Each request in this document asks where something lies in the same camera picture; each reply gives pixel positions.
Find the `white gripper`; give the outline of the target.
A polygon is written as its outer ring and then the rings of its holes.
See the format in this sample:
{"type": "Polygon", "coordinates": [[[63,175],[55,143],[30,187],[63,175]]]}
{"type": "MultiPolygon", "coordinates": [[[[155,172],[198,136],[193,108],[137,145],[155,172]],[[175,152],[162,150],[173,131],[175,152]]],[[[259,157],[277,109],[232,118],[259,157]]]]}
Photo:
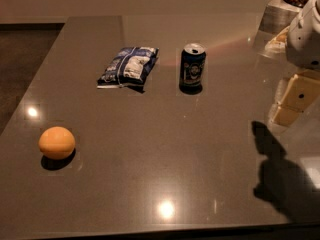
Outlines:
{"type": "Polygon", "coordinates": [[[271,122],[289,127],[320,96],[320,0],[309,0],[289,26],[286,57],[307,68],[279,81],[271,122]]]}

